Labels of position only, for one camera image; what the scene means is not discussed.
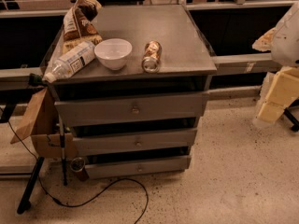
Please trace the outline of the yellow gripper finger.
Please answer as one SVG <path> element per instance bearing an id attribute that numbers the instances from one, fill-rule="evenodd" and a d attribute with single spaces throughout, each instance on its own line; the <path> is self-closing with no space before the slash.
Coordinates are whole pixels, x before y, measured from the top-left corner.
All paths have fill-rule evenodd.
<path id="1" fill-rule="evenodd" d="M 265 34 L 254 41 L 252 48 L 261 52 L 270 50 L 275 31 L 275 28 L 268 30 Z"/>
<path id="2" fill-rule="evenodd" d="M 298 98 L 299 68 L 285 66 L 273 76 L 256 118 L 265 123 L 275 123 Z"/>

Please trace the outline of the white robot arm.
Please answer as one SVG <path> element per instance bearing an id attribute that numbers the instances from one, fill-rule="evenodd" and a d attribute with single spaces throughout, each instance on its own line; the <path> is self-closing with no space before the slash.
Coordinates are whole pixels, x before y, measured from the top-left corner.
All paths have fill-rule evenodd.
<path id="1" fill-rule="evenodd" d="M 268 73 L 263 80 L 253 120 L 262 128 L 274 124 L 299 98 L 299 3 L 295 2 L 277 25 L 258 38 L 252 47 L 270 51 L 272 60 L 282 66 L 276 74 Z"/>

